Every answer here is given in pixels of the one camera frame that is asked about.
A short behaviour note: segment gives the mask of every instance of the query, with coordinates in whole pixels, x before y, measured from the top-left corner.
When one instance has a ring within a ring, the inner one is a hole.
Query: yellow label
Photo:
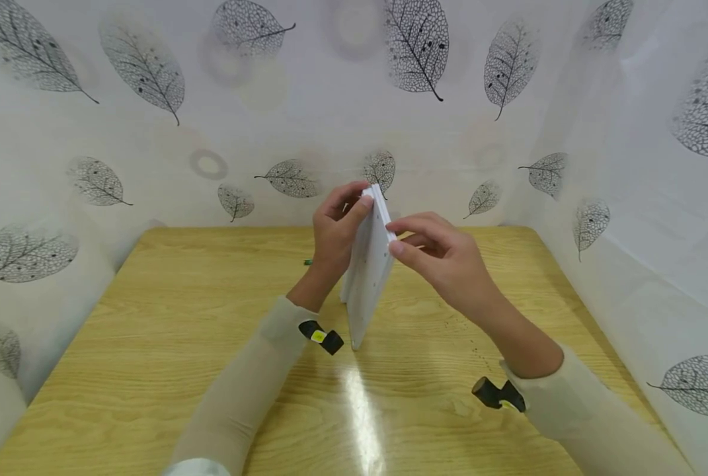
[[[325,334],[323,331],[314,331],[314,334],[311,335],[311,340],[314,342],[317,342],[317,344],[322,344],[322,341],[327,337],[327,334]]]

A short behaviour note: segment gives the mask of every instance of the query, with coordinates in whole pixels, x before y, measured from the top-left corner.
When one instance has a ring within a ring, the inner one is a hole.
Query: forearm
[[[231,476],[242,474],[253,437],[307,342],[298,325],[310,319],[317,315],[280,297],[203,396],[172,463],[208,459]]]
[[[551,337],[526,319],[498,292],[476,307],[468,319],[497,346],[507,366],[521,379],[538,379],[563,365],[563,350]]]
[[[659,431],[504,296],[470,319],[498,346],[501,366],[523,395],[529,421],[563,445],[585,475],[691,475]]]

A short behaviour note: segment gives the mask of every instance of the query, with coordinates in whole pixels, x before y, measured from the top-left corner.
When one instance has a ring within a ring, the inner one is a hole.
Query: wooden table
[[[500,289],[657,425],[536,236],[470,230]],[[0,475],[156,475],[200,396],[305,271],[310,229],[153,229],[13,435]],[[348,342],[337,289],[322,310]],[[523,415],[470,394],[505,377],[495,347],[397,264],[362,349],[309,345],[255,441],[249,475],[578,475]]]

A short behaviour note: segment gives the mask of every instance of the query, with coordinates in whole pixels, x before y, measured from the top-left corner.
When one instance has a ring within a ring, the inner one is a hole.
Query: left hand
[[[368,186],[365,180],[337,186],[314,212],[311,266],[328,276],[333,284],[348,270],[357,230],[372,210],[372,197],[362,196]]]
[[[335,187],[314,212],[314,259],[288,292],[290,302],[319,312],[333,286],[348,270],[357,230],[372,210],[372,197],[362,196],[368,186],[368,182],[359,181]]]

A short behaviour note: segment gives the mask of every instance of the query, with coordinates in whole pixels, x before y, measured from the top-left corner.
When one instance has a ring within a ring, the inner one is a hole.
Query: fingernail
[[[391,241],[388,245],[388,249],[391,251],[391,255],[399,256],[404,251],[404,244],[398,240]]]

